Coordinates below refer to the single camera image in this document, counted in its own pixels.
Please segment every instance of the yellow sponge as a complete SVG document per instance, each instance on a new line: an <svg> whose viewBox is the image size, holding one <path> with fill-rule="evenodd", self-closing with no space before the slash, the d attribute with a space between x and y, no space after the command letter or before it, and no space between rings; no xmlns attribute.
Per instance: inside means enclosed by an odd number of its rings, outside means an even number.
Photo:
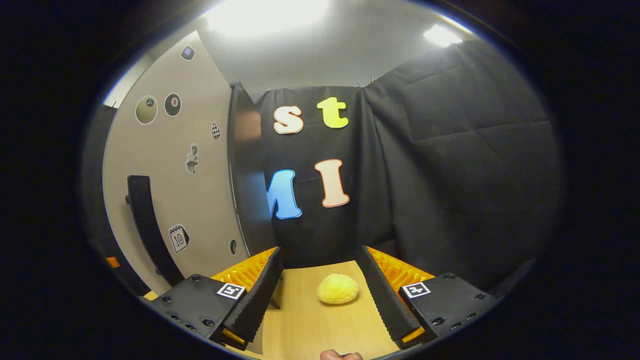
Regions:
<svg viewBox="0 0 640 360"><path fill-rule="evenodd" d="M344 274L330 274L318 286L317 295L327 304L344 304L358 296L358 283Z"/></svg>

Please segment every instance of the black fabric backdrop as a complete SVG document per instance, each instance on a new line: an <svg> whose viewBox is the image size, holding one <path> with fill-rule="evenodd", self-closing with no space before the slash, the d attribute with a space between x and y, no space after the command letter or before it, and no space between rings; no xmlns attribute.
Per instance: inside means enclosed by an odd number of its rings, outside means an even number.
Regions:
<svg viewBox="0 0 640 360"><path fill-rule="evenodd" d="M349 124L332 129L316 104L337 97ZM490 290L535 258L561 205L550 116L520 73L479 41L431 49L359 90L313 86L256 99L267 186L296 173L302 216L273 217L285 266L353 259L359 245ZM280 135L273 112L298 106L304 128ZM343 161L349 203L324 208L314 165Z"/></svg>

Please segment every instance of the checkered flag sticker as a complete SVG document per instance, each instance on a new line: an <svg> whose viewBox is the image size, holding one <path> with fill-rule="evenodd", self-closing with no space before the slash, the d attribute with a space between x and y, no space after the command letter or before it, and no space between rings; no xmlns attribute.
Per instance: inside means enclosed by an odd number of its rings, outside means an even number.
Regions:
<svg viewBox="0 0 640 360"><path fill-rule="evenodd" d="M220 128L215 122L211 124L211 134L213 135L214 140L217 140L220 138Z"/></svg>

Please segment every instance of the wooden table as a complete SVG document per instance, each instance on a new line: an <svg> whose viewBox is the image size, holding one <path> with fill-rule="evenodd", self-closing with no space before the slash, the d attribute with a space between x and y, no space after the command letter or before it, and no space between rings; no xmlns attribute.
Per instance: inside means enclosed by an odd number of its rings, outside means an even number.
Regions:
<svg viewBox="0 0 640 360"><path fill-rule="evenodd" d="M320 302L318 285L338 272L358 283L358 297L342 305ZM355 261L285 269L283 276L280 309L270 306L260 327L262 349L250 344L242 353L258 359L318 360L332 348L339 354L359 352L367 360L398 351Z"/></svg>

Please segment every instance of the human hand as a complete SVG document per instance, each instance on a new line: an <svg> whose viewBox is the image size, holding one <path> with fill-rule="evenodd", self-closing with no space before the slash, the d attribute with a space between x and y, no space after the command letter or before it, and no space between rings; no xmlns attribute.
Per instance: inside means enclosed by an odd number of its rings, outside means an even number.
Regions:
<svg viewBox="0 0 640 360"><path fill-rule="evenodd" d="M362 356L353 352L351 354L346 354L345 356L340 356L334 349L325 350L320 353L320 360L363 360Z"/></svg>

